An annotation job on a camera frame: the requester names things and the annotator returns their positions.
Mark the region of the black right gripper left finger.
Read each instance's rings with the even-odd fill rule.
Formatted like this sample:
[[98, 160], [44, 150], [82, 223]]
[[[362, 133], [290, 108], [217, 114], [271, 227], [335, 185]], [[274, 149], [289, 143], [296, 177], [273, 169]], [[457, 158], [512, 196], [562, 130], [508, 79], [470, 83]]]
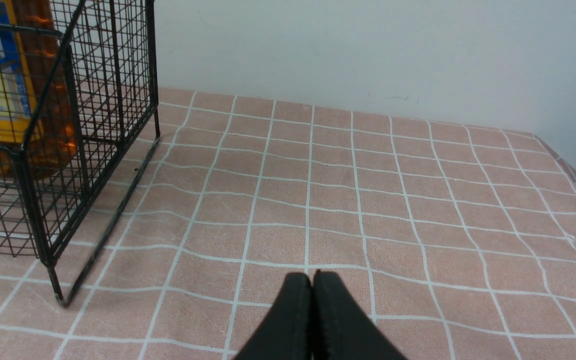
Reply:
[[270, 310], [236, 360], [309, 360], [311, 294], [306, 274], [286, 274]]

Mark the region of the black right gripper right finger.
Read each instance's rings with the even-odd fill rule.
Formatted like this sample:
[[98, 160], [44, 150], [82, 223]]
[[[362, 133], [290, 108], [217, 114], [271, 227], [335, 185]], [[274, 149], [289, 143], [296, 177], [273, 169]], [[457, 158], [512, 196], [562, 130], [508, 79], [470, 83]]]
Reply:
[[405, 360], [355, 301], [341, 276], [316, 271], [312, 283], [314, 360]]

